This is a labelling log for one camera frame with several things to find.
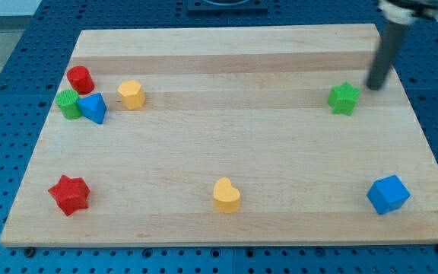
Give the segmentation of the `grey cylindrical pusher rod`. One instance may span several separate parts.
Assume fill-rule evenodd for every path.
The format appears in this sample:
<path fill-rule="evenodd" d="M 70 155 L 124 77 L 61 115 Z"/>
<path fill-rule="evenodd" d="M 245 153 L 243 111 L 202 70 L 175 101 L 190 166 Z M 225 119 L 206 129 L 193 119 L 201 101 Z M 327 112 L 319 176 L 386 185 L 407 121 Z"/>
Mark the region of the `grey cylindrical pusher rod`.
<path fill-rule="evenodd" d="M 366 79 L 367 88 L 378 91 L 383 87 L 409 29 L 409 24 L 387 21 Z"/>

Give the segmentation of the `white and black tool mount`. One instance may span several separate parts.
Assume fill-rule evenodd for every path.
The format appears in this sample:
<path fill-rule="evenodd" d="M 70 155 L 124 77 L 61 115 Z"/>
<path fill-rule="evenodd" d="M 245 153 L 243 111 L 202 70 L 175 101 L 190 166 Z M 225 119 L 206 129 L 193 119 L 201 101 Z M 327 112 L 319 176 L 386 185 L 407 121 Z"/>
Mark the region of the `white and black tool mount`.
<path fill-rule="evenodd" d="M 413 24 L 417 18 L 434 21 L 438 15 L 438 0 L 378 0 L 385 18 L 395 24 Z"/>

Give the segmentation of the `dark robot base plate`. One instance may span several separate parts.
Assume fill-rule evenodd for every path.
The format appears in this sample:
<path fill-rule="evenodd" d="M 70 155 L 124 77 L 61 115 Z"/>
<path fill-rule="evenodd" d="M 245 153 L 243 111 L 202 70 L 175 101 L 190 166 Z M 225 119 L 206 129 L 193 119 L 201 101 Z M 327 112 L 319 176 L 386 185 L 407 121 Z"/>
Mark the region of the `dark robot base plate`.
<path fill-rule="evenodd" d="M 268 0 L 186 0 L 189 12 L 267 11 Z"/>

